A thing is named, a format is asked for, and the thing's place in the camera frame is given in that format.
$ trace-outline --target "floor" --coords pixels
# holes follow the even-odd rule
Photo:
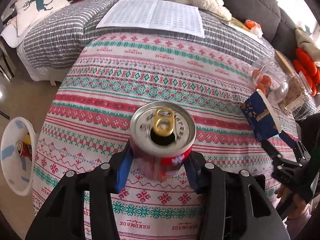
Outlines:
[[[51,86],[49,81],[27,82],[19,72],[14,74],[11,82],[0,76],[0,93],[3,94],[0,98],[0,111],[11,119],[16,116],[28,119],[35,131],[39,132],[58,87]],[[0,139],[8,123],[9,120],[0,115]],[[22,197],[15,194],[7,185],[1,171],[0,210],[13,230],[24,239],[34,218],[32,195]]]

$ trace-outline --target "gold pull tab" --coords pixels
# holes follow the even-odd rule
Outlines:
[[[159,116],[160,111],[168,111],[170,116]],[[174,127],[174,112],[167,107],[161,107],[156,110],[153,121],[153,131],[163,137],[167,137],[173,132]]]

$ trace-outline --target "red soda can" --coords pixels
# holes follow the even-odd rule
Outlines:
[[[191,152],[196,125],[182,107],[156,101],[140,107],[130,122],[130,145],[147,178],[163,180],[177,174]]]
[[[28,157],[32,161],[32,148],[31,145],[26,144],[24,141],[17,141],[16,149],[20,157]]]

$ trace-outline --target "white plush toy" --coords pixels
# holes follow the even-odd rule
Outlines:
[[[223,19],[230,21],[231,13],[227,8],[223,6],[223,0],[168,0],[177,3],[183,3],[188,5],[193,5],[199,7],[199,9],[204,9],[210,11]]]

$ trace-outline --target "orange plush toy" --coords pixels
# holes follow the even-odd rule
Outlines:
[[[295,59],[292,62],[293,66],[297,73],[302,71],[302,73],[305,75],[309,86],[312,89],[311,95],[315,96],[317,93],[317,84],[320,84],[320,72],[316,64],[311,60],[309,55],[303,49],[297,48],[296,56],[298,59]]]

